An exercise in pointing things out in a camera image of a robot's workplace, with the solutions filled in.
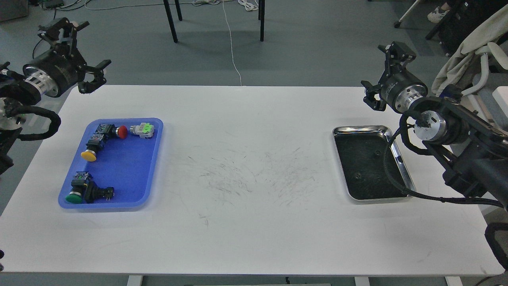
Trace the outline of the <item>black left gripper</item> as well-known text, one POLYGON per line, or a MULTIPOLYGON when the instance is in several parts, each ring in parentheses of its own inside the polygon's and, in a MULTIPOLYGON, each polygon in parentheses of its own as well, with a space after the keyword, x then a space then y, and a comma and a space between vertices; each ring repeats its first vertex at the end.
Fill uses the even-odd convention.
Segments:
POLYGON ((107 83, 104 70, 112 61, 103 60, 95 67, 87 66, 77 49, 77 32, 89 24, 88 21, 78 23, 62 17, 55 18, 46 26, 38 26, 38 36, 51 49, 23 66, 25 78, 22 88, 33 98, 62 96, 76 83, 80 93, 90 94, 107 83), (87 73, 94 79, 84 81, 87 73))

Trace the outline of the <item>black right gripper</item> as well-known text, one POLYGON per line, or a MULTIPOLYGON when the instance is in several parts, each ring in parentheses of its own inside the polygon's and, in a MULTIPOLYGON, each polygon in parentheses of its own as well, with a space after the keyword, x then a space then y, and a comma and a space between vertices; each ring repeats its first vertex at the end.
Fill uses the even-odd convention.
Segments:
POLYGON ((412 103, 428 94, 428 87, 419 78, 406 70, 406 65, 416 59, 417 54, 403 42, 393 41, 377 47, 385 54, 383 75, 379 84, 372 85, 361 80, 365 88, 363 102, 372 110, 384 112, 389 106, 394 112, 406 112, 412 103))

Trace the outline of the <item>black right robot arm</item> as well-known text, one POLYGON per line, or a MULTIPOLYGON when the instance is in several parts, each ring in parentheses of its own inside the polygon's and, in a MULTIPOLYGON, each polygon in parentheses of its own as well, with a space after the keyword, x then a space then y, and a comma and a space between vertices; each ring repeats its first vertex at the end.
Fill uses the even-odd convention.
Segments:
POLYGON ((405 43, 379 45, 385 57, 376 85, 361 81, 363 101, 373 110, 390 107, 401 115, 398 134, 412 152, 432 156, 444 168, 446 186, 459 198, 431 197, 396 184, 413 197, 507 210, 507 134, 461 104, 466 91, 454 84, 439 96, 407 69, 416 53, 405 43))

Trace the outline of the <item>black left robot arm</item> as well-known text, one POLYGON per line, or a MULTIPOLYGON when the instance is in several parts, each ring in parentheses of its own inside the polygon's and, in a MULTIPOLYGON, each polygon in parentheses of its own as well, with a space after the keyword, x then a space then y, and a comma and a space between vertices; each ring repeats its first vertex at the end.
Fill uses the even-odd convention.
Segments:
POLYGON ((1 65, 1 173, 14 164, 8 152, 17 139, 43 141, 58 131, 61 125, 58 114, 37 106, 42 96, 58 98, 75 85, 80 93, 90 94, 106 83, 104 69, 111 60, 89 66, 77 47, 77 33, 88 25, 87 21, 76 23, 65 17, 55 18, 38 29, 38 36, 50 45, 49 50, 25 64, 22 73, 10 70, 9 62, 1 65), (23 134, 27 114, 49 119, 48 130, 23 134))

